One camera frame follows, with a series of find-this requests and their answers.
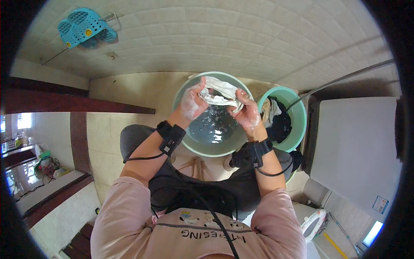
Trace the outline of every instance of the pink shirt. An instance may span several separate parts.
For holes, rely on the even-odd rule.
[[[240,258],[306,258],[305,238],[285,189],[261,200],[251,228],[217,213]],[[150,191],[131,177],[113,182],[95,221],[92,258],[202,258],[233,255],[209,211],[181,208],[151,222]]]

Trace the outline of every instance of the sticker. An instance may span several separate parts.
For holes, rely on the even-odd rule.
[[[378,211],[381,214],[384,214],[385,209],[387,208],[388,201],[381,196],[377,196],[377,199],[374,202],[372,208]]]

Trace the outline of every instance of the yellow pole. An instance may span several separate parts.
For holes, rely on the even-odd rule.
[[[345,258],[345,259],[349,259],[348,258],[348,256],[344,253],[344,252],[342,252],[342,250],[339,248],[339,246],[337,246],[337,244],[335,244],[335,242],[326,234],[326,233],[323,233],[323,235],[326,237],[326,239],[328,239],[328,241],[329,241],[329,243],[331,243],[335,248],[336,248],[336,250]]]

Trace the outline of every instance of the hand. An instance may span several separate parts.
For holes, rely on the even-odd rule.
[[[243,109],[236,114],[233,113],[236,109],[233,106],[228,106],[227,110],[244,129],[249,141],[266,139],[266,129],[262,124],[256,102],[248,98],[246,92],[240,88],[236,90],[236,98],[244,104]]]
[[[182,128],[187,128],[190,123],[202,114],[208,107],[198,93],[206,86],[206,78],[201,77],[200,82],[188,88],[181,98],[181,103],[168,119],[169,123],[175,122]]]

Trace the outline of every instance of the soapy hand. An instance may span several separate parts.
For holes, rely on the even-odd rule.
[[[198,84],[188,88],[184,92],[184,95],[181,98],[181,103],[177,107],[181,114],[189,119],[190,122],[200,116],[200,114],[202,114],[208,107],[208,103],[198,96],[198,93],[201,92],[205,86],[206,78],[201,77]]]
[[[236,119],[236,121],[246,131],[247,135],[251,136],[253,135],[255,129],[262,125],[258,106],[256,102],[248,98],[246,92],[240,88],[236,90],[236,98],[244,104],[243,109],[238,113],[233,113],[233,110],[236,108],[228,106],[227,111],[231,116],[233,116],[233,118]]]

